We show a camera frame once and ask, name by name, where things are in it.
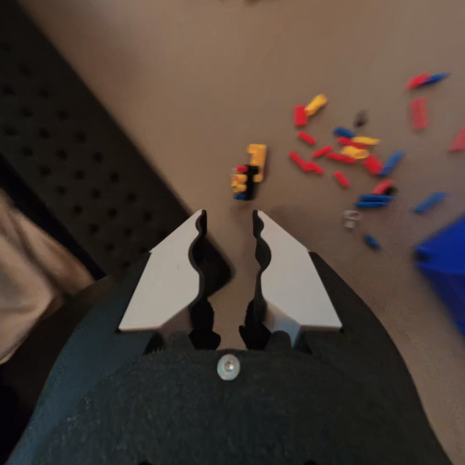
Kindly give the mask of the black perforated board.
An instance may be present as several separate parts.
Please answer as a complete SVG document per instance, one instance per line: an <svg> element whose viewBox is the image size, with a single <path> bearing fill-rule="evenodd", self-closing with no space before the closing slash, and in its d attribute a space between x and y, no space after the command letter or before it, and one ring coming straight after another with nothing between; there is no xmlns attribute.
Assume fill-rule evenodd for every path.
<svg viewBox="0 0 465 465"><path fill-rule="evenodd" d="M191 216L17 1L0 3L1 187L94 279Z"/></svg>

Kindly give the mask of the blue plastic bin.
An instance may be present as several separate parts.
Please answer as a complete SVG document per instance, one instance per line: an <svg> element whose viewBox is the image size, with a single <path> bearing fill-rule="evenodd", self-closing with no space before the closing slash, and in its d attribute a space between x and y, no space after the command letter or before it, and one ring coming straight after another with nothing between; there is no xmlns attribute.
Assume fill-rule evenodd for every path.
<svg viewBox="0 0 465 465"><path fill-rule="evenodd" d="M465 335L465 216L413 247L413 261Z"/></svg>

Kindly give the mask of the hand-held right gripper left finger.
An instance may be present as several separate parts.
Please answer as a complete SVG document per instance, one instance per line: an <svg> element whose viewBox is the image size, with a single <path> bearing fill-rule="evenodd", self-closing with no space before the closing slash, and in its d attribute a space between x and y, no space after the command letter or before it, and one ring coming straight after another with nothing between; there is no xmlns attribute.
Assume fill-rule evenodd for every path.
<svg viewBox="0 0 465 465"><path fill-rule="evenodd" d="M217 349L214 312L201 269L207 231L206 210L198 210L150 251L119 323L122 333L154 331L165 342L184 333L198 349Z"/></svg>

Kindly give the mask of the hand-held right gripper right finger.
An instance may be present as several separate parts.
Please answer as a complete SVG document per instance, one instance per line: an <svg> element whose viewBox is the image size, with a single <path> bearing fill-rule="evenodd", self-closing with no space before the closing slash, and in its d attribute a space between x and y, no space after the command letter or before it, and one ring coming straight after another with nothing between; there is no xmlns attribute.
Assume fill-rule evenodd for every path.
<svg viewBox="0 0 465 465"><path fill-rule="evenodd" d="M310 251L263 211L254 210L252 219L259 269L240 325L247 349L264 349L276 332L294 347L306 331L339 331L342 322Z"/></svg>

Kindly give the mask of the yellow black lego subassembly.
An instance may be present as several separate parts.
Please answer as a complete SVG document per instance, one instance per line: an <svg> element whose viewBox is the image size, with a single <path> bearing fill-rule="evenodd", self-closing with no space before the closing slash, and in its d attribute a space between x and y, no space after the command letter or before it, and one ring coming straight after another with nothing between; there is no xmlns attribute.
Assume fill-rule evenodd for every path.
<svg viewBox="0 0 465 465"><path fill-rule="evenodd" d="M264 179L268 147L265 144L250 144L247 148L249 163L237 166L231 178L233 197L237 201L254 199L259 184Z"/></svg>

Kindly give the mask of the pile of red blue pins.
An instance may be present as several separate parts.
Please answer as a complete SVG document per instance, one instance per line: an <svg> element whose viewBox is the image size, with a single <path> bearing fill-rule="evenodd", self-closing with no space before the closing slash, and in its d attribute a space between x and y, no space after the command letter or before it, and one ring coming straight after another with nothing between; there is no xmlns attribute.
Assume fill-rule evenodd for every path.
<svg viewBox="0 0 465 465"><path fill-rule="evenodd" d="M451 72L442 73L422 73L411 78L405 86L406 91L413 92L427 86L436 85L451 75ZM321 109L328 104L325 94L317 94L307 105L299 105L293 108L293 123L296 128L303 128L307 125L309 119L315 116ZM426 97L418 97L410 101L409 115L412 129L415 132L424 131L429 126L429 113ZM389 175L397 168L405 156L405 151L398 150L392 153L385 162L381 161L374 153L373 149L380 144L380 139L368 136L357 135L348 128L337 126L333 130L337 143L340 145L340 151L334 152L333 146L325 146L313 152L312 158L325 157L329 160L348 165L357 164L358 162L371 175L382 179L371 192L359 197L354 207L358 210L349 210L344 213L344 227L352 230L359 220L359 210L371 210L384 208L390 204L394 198L395 189L392 181L387 179ZM309 146L317 143L317 139L305 131L298 131L298 139ZM452 140L447 149L449 152L456 153L464 151L464 127ZM305 161L295 151L288 154L290 160L298 166L303 172L323 174L324 170L314 161ZM333 178L337 184L347 189L350 187L350 181L342 171L335 171ZM432 210L436 205L446 199L447 194L442 192L432 193L425 200L421 201L413 210L415 214L425 214ZM370 235L363 236L363 241L372 250L380 250L381 245Z"/></svg>

